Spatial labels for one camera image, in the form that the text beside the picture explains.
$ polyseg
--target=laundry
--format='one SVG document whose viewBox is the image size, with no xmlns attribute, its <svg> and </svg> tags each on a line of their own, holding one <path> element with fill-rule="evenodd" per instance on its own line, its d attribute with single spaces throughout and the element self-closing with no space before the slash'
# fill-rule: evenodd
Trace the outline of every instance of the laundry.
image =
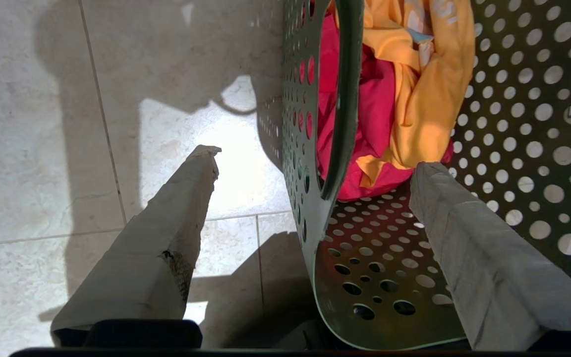
<svg viewBox="0 0 571 357">
<path fill-rule="evenodd" d="M 322 178 L 327 177 L 336 114 L 336 82 L 339 67 L 339 30 L 328 14 L 322 28 L 319 76 L 319 116 L 317 166 Z M 401 170 L 381 163 L 381 174 L 375 185 L 361 187 L 363 171 L 356 159 L 381 157 L 389 147 L 395 116 L 394 64 L 376 59 L 371 49 L 363 47 L 362 71 L 358 88 L 358 129 L 354 152 L 338 199 L 353 200 L 389 192 L 411 177 L 413 170 Z"/>
<path fill-rule="evenodd" d="M 472 77 L 473 24 L 468 0 L 365 0 L 363 43 L 394 63 L 396 91 L 388 148 L 356 160 L 363 187 L 378 185 L 385 163 L 411 169 L 450 154 Z"/>
</svg>

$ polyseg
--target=perforated plastic basket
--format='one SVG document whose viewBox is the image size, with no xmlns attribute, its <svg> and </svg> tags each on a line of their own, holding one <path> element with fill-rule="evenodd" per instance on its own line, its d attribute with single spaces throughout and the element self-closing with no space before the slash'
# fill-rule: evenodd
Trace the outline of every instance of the perforated plastic basket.
<svg viewBox="0 0 571 357">
<path fill-rule="evenodd" d="M 339 97 L 327 181 L 315 145 L 328 0 L 285 2 L 284 175 L 317 305 L 343 341 L 412 349 L 464 339 L 408 183 L 336 202 L 353 150 L 362 3 L 339 0 Z M 450 172 L 571 277 L 571 1 L 473 0 L 474 77 Z M 311 121 L 312 131 L 307 130 Z"/>
</svg>

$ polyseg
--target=black handle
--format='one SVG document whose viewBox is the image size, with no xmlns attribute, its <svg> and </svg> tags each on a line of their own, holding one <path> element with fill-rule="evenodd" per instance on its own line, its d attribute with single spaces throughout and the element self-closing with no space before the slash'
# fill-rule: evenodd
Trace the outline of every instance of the black handle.
<svg viewBox="0 0 571 357">
<path fill-rule="evenodd" d="M 362 0 L 336 0 L 340 25 L 340 56 L 336 120 L 322 199 L 335 197 L 347 172 L 358 127 L 358 80 L 363 41 Z"/>
</svg>

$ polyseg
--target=white marble tile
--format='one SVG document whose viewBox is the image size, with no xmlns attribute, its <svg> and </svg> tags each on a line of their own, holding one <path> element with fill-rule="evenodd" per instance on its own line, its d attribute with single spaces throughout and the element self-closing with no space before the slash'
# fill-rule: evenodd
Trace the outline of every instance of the white marble tile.
<svg viewBox="0 0 571 357">
<path fill-rule="evenodd" d="M 265 104 L 281 96 L 280 2 L 84 0 L 83 8 L 127 219 L 197 144 L 222 148 L 209 219 L 288 210 L 271 134 L 258 133 Z"/>
<path fill-rule="evenodd" d="M 0 0 L 0 241 L 120 228 L 76 0 Z"/>
<path fill-rule="evenodd" d="M 208 221 L 185 319 L 199 323 L 202 348 L 221 348 L 261 318 L 255 217 Z"/>
<path fill-rule="evenodd" d="M 0 356 L 52 346 L 52 318 L 117 235 L 0 244 Z"/>
<path fill-rule="evenodd" d="M 292 213 L 258 219 L 265 312 L 315 305 Z"/>
</svg>

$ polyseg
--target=tile grout line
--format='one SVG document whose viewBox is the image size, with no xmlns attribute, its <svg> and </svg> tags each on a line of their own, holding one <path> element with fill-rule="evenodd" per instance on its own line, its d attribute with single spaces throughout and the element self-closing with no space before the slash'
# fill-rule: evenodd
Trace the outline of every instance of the tile grout line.
<svg viewBox="0 0 571 357">
<path fill-rule="evenodd" d="M 69 233 L 67 235 L 55 235 L 55 236 L 47 236 L 47 237 L 12 239 L 9 241 L 0 241 L 0 244 L 6 244 L 9 242 L 30 242 L 30 241 L 40 241 L 42 239 L 54 239 L 54 238 L 79 237 L 79 236 L 86 236 L 86 235 L 98 235 L 100 233 L 111 233 L 111 232 L 119 232 L 119 231 L 122 231 L 122 228 L 106 229 L 103 231 L 91 231 L 91 232 L 84 232 L 84 233 Z"/>
<path fill-rule="evenodd" d="M 254 217 L 254 216 L 276 215 L 279 213 L 289 213 L 289 212 L 292 212 L 292 211 L 287 210 L 287 211 L 274 211 L 274 212 L 266 212 L 266 213 L 250 213 L 247 215 L 236 215 L 236 216 L 226 216 L 226 217 L 220 217 L 220 218 L 209 218 L 209 219 L 206 219 L 205 222 L 221 221 L 224 219 L 247 218 L 247 217 Z"/>
<path fill-rule="evenodd" d="M 120 202 L 120 212 L 122 213 L 122 222 L 127 224 L 127 217 L 125 216 L 125 208 L 122 203 L 122 194 L 120 193 L 120 185 L 118 184 L 118 172 L 116 172 L 116 164 L 114 161 L 114 153 L 112 151 L 112 144 L 109 140 L 109 130 L 107 129 L 107 120 L 105 119 L 105 108 L 103 107 L 103 99 L 100 95 L 100 84 L 98 83 L 98 75 L 96 72 L 96 64 L 94 63 L 94 55 L 91 51 L 91 40 L 89 39 L 89 31 L 87 27 L 87 22 L 85 20 L 85 12 L 83 11 L 82 0 L 79 0 L 79 8 L 81 9 L 81 19 L 83 22 L 83 30 L 85 32 L 85 39 L 88 43 L 89 60 L 91 62 L 91 71 L 94 75 L 94 82 L 96 84 L 96 93 L 98 95 L 98 105 L 100 106 L 100 116 L 103 118 L 103 127 L 105 129 L 105 138 L 107 139 L 107 147 L 109 148 L 109 159 L 112 163 L 112 169 L 114 171 L 114 180 L 116 182 L 116 190 L 118 191 L 118 202 Z"/>
<path fill-rule="evenodd" d="M 259 257 L 259 284 L 261 287 L 261 316 L 266 316 L 266 307 L 263 300 L 263 269 L 261 269 L 261 240 L 259 237 L 259 215 L 254 215 L 254 223 L 257 229 L 257 255 Z"/>
</svg>

